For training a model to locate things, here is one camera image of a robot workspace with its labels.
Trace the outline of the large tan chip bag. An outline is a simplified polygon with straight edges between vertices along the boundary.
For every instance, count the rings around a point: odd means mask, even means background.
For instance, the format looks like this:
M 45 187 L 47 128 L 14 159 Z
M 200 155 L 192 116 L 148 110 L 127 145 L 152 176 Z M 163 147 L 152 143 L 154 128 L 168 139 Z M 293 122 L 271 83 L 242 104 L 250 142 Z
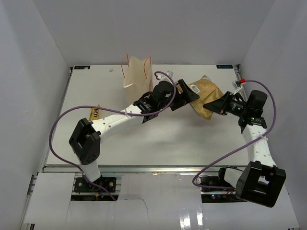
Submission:
M 213 112 L 205 109 L 203 105 L 220 99 L 224 93 L 206 75 L 189 84 L 189 88 L 199 96 L 199 99 L 189 103 L 190 106 L 198 116 L 210 120 Z

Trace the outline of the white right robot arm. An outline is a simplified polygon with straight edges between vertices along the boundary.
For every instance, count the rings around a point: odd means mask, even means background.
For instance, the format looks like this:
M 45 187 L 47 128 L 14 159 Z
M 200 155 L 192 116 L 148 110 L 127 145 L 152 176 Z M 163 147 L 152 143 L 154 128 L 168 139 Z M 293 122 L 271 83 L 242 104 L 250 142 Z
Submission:
M 247 101 L 239 94 L 226 92 L 221 98 L 206 103 L 203 108 L 220 115 L 238 116 L 238 125 L 249 146 L 249 163 L 244 170 L 225 166 L 219 170 L 217 187 L 228 191 L 234 187 L 238 199 L 273 207 L 286 180 L 286 172 L 277 167 L 266 139 L 266 122 L 262 117 L 267 94 L 253 90 Z

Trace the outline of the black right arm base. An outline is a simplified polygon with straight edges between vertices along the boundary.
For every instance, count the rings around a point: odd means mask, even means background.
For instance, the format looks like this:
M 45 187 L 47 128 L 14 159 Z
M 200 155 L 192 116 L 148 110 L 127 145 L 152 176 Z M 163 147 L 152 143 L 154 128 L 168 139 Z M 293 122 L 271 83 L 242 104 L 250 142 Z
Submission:
M 201 188 L 201 200 L 203 204 L 244 202 L 243 200 L 237 199 L 234 189 L 221 188 L 229 187 L 230 184 L 221 181 L 218 176 L 201 176 L 196 182 L 200 185 L 209 186 Z

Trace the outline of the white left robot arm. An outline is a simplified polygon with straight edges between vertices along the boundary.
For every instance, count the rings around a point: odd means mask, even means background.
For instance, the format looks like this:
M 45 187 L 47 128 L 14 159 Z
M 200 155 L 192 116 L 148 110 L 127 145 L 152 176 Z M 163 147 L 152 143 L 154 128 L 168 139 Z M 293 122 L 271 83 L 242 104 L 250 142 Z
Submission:
M 102 176 L 97 159 L 100 155 L 100 145 L 107 138 L 156 118 L 157 112 L 167 105 L 172 111 L 177 110 L 199 99 L 199 92 L 196 86 L 188 86 L 183 80 L 177 81 L 175 85 L 163 80 L 153 91 L 143 94 L 120 114 L 94 121 L 81 119 L 69 139 L 69 144 L 86 176 L 85 186 L 90 191 L 97 191 L 101 187 Z

